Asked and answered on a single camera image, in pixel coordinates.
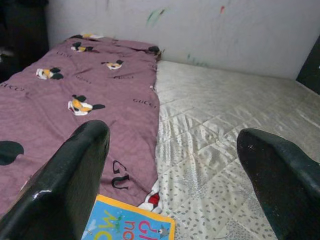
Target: yellow book border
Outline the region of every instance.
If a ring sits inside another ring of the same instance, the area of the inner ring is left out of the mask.
[[[124,210],[128,210],[128,211],[131,211],[131,212],[134,212],[134,213],[138,213],[138,214],[147,216],[148,218],[151,218],[151,219],[154,219],[154,220],[170,223],[171,227],[170,227],[170,233],[169,233],[168,239],[169,240],[174,240],[175,239],[175,220],[173,220],[171,217],[162,216],[162,215],[159,215],[157,213],[150,212],[150,211],[138,208],[136,206],[132,206],[130,204],[127,204],[127,203],[124,203],[124,202],[121,202],[121,201],[118,201],[118,200],[114,200],[114,199],[112,199],[110,197],[100,195],[100,194],[98,194],[96,196],[95,201],[100,201],[100,202],[103,202],[105,204],[109,204],[109,205],[114,206],[114,207],[119,207],[119,208],[122,208]]]

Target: white wall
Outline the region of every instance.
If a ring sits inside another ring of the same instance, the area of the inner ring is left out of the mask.
[[[94,33],[154,43],[168,61],[290,79],[320,34],[320,0],[49,0],[46,11],[51,46]]]

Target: blue book cover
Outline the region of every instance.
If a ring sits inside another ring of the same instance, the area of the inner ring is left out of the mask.
[[[175,221],[98,195],[82,240],[174,240]]]

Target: mattress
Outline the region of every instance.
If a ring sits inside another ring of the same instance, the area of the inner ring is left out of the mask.
[[[293,80],[168,61],[158,65],[156,91],[162,214],[176,220],[175,239],[276,240],[237,136],[244,128],[274,133],[320,163],[320,96]]]

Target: paint stain on wall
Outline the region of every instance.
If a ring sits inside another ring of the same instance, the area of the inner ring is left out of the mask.
[[[225,6],[221,6],[221,8],[220,8],[220,14],[223,14],[224,12],[225,12]]]
[[[190,53],[187,56],[187,60],[188,60],[188,62],[192,63],[193,65],[196,65],[199,67],[206,67],[206,68],[210,67],[210,65],[208,63],[206,63],[205,61],[200,61],[200,60],[196,59],[195,57],[191,56]]]
[[[151,14],[149,15],[148,19],[146,20],[146,26],[151,26],[153,27],[154,25],[156,25],[156,23],[158,22],[158,20],[161,18],[161,16],[167,11],[167,8],[160,8],[157,10],[154,10],[151,12]]]
[[[109,1],[110,0],[105,0],[105,10],[108,11],[109,9]]]

